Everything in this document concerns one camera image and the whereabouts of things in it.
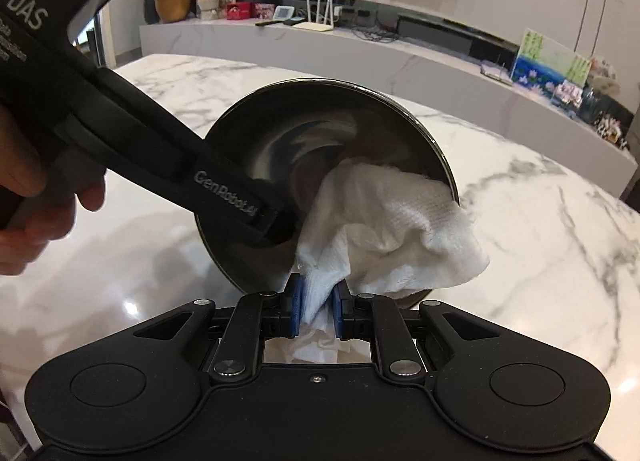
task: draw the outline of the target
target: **marble table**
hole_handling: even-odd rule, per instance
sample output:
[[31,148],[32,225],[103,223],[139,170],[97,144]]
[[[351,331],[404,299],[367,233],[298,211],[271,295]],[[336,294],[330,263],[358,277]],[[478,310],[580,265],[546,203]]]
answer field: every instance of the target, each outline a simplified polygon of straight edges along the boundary
[[[259,86],[299,72],[153,55],[120,73],[198,134]],[[640,215],[552,160],[487,130],[398,99],[444,150],[491,264],[432,293],[566,349],[607,377],[598,443],[640,460]],[[0,278],[0,387],[30,442],[24,387],[48,359],[196,298],[240,294],[212,264],[193,215],[109,172],[98,213],[20,277]]]

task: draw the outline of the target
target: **red box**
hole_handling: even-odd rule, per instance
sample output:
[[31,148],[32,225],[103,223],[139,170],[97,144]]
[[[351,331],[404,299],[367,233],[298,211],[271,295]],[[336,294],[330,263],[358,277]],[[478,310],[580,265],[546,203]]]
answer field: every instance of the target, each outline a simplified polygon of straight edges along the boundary
[[232,21],[242,21],[251,17],[251,3],[229,3],[226,6],[226,18]]

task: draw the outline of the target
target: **finger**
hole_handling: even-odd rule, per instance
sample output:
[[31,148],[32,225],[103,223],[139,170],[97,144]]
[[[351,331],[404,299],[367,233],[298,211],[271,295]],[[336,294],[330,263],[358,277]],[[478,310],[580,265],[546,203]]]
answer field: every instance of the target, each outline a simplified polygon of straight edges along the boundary
[[4,106],[0,106],[0,155],[0,185],[24,197],[37,196],[44,189],[47,175],[38,153]]
[[76,200],[69,199],[63,204],[32,215],[25,225],[25,233],[33,241],[62,239],[73,228],[75,219]]
[[46,243],[33,243],[31,241],[0,244],[0,262],[33,263],[46,246]]
[[0,232],[0,263],[31,263],[46,246],[28,238],[24,230],[10,229]]
[[0,263],[0,275],[20,275],[26,267],[26,263]]
[[100,210],[104,204],[104,191],[104,178],[102,178],[100,183],[96,183],[82,190],[82,192],[78,194],[78,200],[84,208],[91,210],[91,212],[96,212]]

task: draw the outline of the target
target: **bowl rim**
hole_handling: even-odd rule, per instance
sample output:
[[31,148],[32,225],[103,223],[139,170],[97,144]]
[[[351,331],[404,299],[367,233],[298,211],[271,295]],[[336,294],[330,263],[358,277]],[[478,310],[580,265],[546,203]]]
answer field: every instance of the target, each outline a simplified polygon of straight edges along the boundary
[[[278,82],[261,86],[256,90],[252,91],[251,93],[249,93],[248,95],[245,95],[244,97],[239,99],[237,102],[231,105],[231,107],[227,108],[225,112],[222,113],[222,115],[215,122],[213,122],[213,125],[209,128],[209,131],[207,131],[207,135],[204,137],[204,141],[206,142],[209,139],[209,135],[211,134],[211,131],[215,127],[216,123],[218,123],[220,120],[222,120],[225,117],[231,116],[232,113],[237,109],[239,109],[243,104],[246,104],[247,102],[252,101],[257,96],[260,96],[261,94],[265,93],[268,90],[272,90],[274,88],[282,88],[282,87],[286,87],[286,86],[294,85],[298,83],[318,83],[318,84],[324,84],[328,86],[337,86],[344,89],[354,90],[361,94],[365,94],[370,98],[373,98],[377,101],[382,102],[387,107],[390,107],[391,109],[396,111],[399,115],[403,116],[406,121],[411,123],[411,125],[420,132],[422,137],[424,137],[424,139],[428,142],[428,144],[431,146],[433,151],[436,153],[438,160],[440,161],[440,165],[445,170],[447,181],[449,182],[449,188],[451,190],[451,197],[453,198],[453,201],[455,201],[458,205],[460,205],[460,195],[458,193],[458,187],[456,186],[456,181],[454,180],[453,173],[451,171],[451,168],[449,167],[449,162],[447,161],[447,158],[445,157],[444,152],[442,151],[440,146],[437,144],[434,137],[427,130],[427,128],[422,123],[420,123],[418,118],[416,118],[408,109],[406,109],[404,106],[402,106],[401,104],[396,102],[394,99],[390,98],[389,96],[383,93],[379,93],[377,91],[373,91],[372,89],[369,89],[365,86],[361,86],[359,84],[346,82],[345,80],[338,80],[333,78],[322,78],[322,77],[300,77],[300,78],[291,78],[287,80],[280,80]],[[197,214],[195,214],[194,216],[196,219],[198,234],[200,235],[200,240],[204,244],[204,247],[206,248],[207,253],[209,254],[209,257],[211,257],[215,265],[218,267],[218,269],[222,272],[222,274],[227,278],[227,280],[231,284],[233,284],[236,288],[238,288],[238,290],[241,293],[247,293],[244,289],[242,289],[238,285],[236,281],[234,281],[234,279],[231,278],[231,276],[228,274],[226,269],[217,260],[217,258],[215,257],[215,254],[212,253],[212,250],[209,246],[209,242],[205,237],[205,234],[200,222],[200,218]]]

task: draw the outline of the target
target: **metal screw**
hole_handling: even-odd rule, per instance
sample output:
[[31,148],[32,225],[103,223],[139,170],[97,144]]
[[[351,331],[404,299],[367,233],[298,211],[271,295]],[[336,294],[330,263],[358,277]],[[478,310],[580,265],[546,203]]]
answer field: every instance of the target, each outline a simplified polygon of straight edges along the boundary
[[238,360],[222,360],[213,366],[220,376],[238,376],[244,373],[244,364]]
[[415,376],[422,367],[413,360],[396,360],[389,366],[389,370],[397,376]]

